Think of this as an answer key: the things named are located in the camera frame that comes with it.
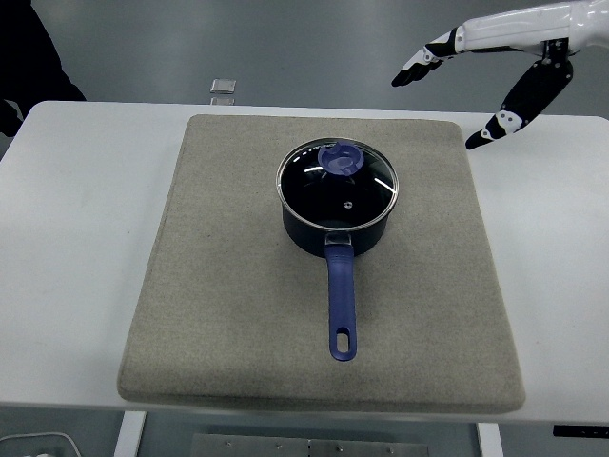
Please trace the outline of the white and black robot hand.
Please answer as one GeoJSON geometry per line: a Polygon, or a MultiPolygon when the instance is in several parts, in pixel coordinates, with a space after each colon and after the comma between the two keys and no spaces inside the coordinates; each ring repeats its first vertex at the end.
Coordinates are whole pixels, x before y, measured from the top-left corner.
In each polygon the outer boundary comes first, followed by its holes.
{"type": "Polygon", "coordinates": [[[608,47],[608,3],[567,1],[465,21],[428,42],[391,82],[422,80],[460,54],[519,51],[539,59],[508,92],[499,110],[465,142],[475,149],[516,133],[537,118],[573,79],[570,58],[588,47],[608,47]]]}

